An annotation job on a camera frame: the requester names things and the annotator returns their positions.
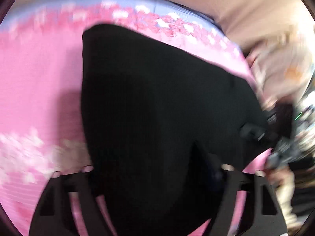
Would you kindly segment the black pants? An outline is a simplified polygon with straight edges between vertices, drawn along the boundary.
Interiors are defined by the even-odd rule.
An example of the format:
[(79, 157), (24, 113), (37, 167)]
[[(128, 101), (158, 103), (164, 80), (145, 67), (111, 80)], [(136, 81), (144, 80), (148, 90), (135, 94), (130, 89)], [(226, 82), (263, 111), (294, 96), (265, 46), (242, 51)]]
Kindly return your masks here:
[(211, 219), (219, 168), (243, 170), (270, 142), (240, 77), (115, 25), (83, 33), (81, 111), (88, 151), (118, 235), (188, 235)]

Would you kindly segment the crumpled grey floral blanket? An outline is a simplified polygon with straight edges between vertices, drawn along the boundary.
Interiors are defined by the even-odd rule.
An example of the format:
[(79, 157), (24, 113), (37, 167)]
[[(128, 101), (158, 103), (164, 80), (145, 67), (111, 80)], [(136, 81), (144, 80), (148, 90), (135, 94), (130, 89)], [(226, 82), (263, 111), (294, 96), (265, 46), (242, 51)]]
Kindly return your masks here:
[(297, 104), (314, 73), (314, 29), (291, 27), (259, 41), (246, 57), (264, 110), (277, 102)]

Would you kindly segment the pink floral bed sheet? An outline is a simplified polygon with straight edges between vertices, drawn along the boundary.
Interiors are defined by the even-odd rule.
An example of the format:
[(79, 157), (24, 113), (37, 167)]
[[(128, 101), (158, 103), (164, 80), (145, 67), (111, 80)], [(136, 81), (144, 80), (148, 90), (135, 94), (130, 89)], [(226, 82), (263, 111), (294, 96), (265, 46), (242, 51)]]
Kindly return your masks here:
[(1, 23), (1, 205), (27, 235), (54, 171), (90, 164), (80, 95), (82, 34), (113, 23), (256, 81), (238, 45), (215, 22), (165, 0), (36, 0)]

